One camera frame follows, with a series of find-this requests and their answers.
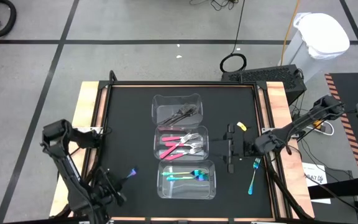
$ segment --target black table surface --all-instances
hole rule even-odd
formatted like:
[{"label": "black table surface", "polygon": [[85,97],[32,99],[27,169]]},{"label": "black table surface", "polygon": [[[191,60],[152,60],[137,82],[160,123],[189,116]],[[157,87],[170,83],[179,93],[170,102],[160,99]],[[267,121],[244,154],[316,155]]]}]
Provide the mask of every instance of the black table surface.
[{"label": "black table surface", "polygon": [[[160,198],[157,194],[159,160],[153,152],[156,125],[151,107],[155,95],[201,95],[203,121],[209,132],[208,160],[216,168],[216,196],[211,200]],[[234,174],[220,158],[227,155],[227,141],[221,139],[229,123],[243,122],[248,130],[246,141],[258,135],[254,91],[249,87],[113,87],[109,102],[108,126],[112,133],[104,138],[101,165],[125,177],[137,166],[138,174],[129,179],[121,191],[127,198],[122,206],[110,205],[112,217],[194,217],[194,218],[271,218],[272,209],[264,163],[261,162],[254,180],[254,193],[247,191],[253,174],[254,158],[234,159]],[[243,132],[236,128],[234,145],[242,151]]]}]

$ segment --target yellow clip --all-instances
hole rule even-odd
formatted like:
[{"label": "yellow clip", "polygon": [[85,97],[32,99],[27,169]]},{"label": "yellow clip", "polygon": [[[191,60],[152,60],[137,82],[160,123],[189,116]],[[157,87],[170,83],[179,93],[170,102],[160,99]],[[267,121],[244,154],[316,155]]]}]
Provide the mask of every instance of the yellow clip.
[{"label": "yellow clip", "polygon": [[238,122],[238,123],[237,123],[237,126],[240,127],[243,131],[246,131],[246,130],[247,130],[247,127],[246,127],[243,123],[241,123],[241,122]]}]

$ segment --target orange and black striped tape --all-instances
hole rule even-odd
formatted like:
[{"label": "orange and black striped tape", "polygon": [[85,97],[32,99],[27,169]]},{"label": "orange and black striped tape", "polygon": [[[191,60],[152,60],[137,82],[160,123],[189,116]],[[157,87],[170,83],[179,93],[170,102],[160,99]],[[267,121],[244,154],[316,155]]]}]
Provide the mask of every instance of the orange and black striped tape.
[{"label": "orange and black striped tape", "polygon": [[[332,76],[330,74],[325,74],[325,77],[326,77],[326,81],[328,84],[329,91],[331,92],[331,95],[333,97],[335,97],[335,99],[341,100],[341,97],[339,97],[338,91],[336,90]],[[345,113],[342,114],[342,116],[341,116],[341,122],[342,122],[343,128],[345,129],[347,140],[349,141],[349,144],[353,151],[354,158],[356,159],[357,166],[358,166],[358,143],[357,143],[356,136],[354,135],[352,126],[349,122],[349,119],[347,118],[347,115]]]}]

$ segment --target gray floor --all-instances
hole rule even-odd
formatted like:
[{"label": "gray floor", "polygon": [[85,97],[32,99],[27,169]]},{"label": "gray floor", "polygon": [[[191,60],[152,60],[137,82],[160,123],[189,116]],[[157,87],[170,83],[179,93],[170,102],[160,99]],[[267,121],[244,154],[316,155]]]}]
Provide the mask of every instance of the gray floor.
[{"label": "gray floor", "polygon": [[[12,2],[18,10],[17,23],[1,40],[60,40],[74,0]],[[346,2],[358,26],[358,0]],[[295,0],[246,0],[239,39],[283,40],[294,7]],[[0,7],[2,20],[7,18],[7,10]],[[187,0],[80,0],[67,39],[233,39],[240,11],[241,5],[217,12],[209,3],[191,6]],[[299,12],[330,14],[351,40],[357,40],[339,0],[302,0]],[[0,205],[58,43],[0,44]],[[72,120],[82,81],[107,79],[110,69],[120,80],[219,80],[219,63],[232,48],[222,44],[64,45],[4,221],[48,218],[57,170],[41,152],[40,133],[42,126],[52,121]],[[237,48],[252,69],[276,65],[282,46]],[[239,65],[232,60],[225,68],[233,70]],[[358,45],[352,45],[307,83],[303,108],[329,93],[323,77],[327,72],[358,72]],[[334,121],[333,125],[334,136],[312,133],[306,140],[322,162],[351,170],[358,177],[342,124]]]}]

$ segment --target blue fork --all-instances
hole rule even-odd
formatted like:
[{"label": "blue fork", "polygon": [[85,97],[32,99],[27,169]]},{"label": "blue fork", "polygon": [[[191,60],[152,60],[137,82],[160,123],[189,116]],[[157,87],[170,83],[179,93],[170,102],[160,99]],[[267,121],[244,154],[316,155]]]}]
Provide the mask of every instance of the blue fork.
[{"label": "blue fork", "polygon": [[258,169],[260,164],[260,158],[256,158],[254,161],[254,174],[252,176],[252,180],[251,180],[251,184],[249,185],[249,189],[248,189],[248,194],[252,195],[252,189],[254,188],[254,178],[255,178],[255,173],[256,170]]}]

